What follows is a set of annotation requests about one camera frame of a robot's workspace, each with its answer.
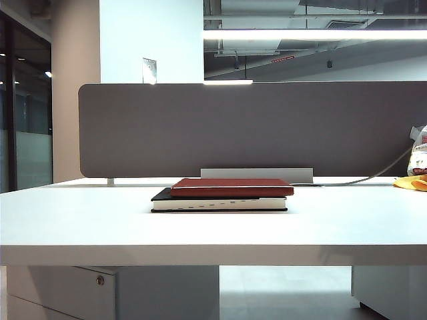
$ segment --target book stack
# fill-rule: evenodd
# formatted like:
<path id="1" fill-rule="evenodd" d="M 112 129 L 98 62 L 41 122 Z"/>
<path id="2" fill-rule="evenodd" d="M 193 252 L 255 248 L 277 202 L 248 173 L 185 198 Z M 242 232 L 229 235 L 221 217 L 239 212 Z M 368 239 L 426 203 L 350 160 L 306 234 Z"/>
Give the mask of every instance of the book stack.
<path id="1" fill-rule="evenodd" d="M 281 179 L 185 178 L 151 199 L 151 212 L 286 211 L 293 194 Z"/>

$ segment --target red book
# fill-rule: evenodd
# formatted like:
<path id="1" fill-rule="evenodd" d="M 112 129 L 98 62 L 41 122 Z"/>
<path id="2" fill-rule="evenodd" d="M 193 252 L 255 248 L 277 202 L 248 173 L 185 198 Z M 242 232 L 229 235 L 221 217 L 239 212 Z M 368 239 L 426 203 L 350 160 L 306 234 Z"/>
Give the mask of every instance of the red book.
<path id="1" fill-rule="evenodd" d="M 182 179 L 171 187 L 173 197 L 285 197 L 294 188 L 281 179 Z"/>

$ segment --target desk surface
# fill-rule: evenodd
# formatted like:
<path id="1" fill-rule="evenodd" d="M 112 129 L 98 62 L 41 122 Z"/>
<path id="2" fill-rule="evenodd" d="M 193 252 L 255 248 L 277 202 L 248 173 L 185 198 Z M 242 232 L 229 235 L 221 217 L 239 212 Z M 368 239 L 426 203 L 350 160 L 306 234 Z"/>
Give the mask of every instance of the desk surface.
<path id="1" fill-rule="evenodd" d="M 427 193 L 298 187 L 287 213 L 150 213 L 150 198 L 177 180 L 80 179 L 2 194 L 1 264 L 427 264 Z"/>

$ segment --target gray desk divider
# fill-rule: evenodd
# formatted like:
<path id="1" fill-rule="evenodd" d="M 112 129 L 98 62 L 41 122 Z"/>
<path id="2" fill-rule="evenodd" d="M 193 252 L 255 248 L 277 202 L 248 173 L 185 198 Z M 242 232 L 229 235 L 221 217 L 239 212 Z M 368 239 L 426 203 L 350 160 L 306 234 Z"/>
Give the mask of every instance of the gray desk divider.
<path id="1" fill-rule="evenodd" d="M 313 167 L 365 176 L 427 122 L 427 83 L 98 84 L 79 91 L 86 177 L 197 177 L 201 168 Z M 404 175 L 408 158 L 388 175 Z"/>

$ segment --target ceiling lamp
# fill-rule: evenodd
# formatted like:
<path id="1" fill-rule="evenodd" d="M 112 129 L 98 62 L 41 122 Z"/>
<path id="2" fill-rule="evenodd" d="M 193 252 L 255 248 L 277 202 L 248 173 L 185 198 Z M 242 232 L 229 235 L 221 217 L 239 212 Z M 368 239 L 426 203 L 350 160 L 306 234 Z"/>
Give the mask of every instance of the ceiling lamp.
<path id="1" fill-rule="evenodd" d="M 220 29 L 204 30 L 204 39 L 223 40 L 426 40 L 427 30 Z"/>
<path id="2" fill-rule="evenodd" d="M 204 85 L 250 85 L 254 80 L 206 80 Z"/>

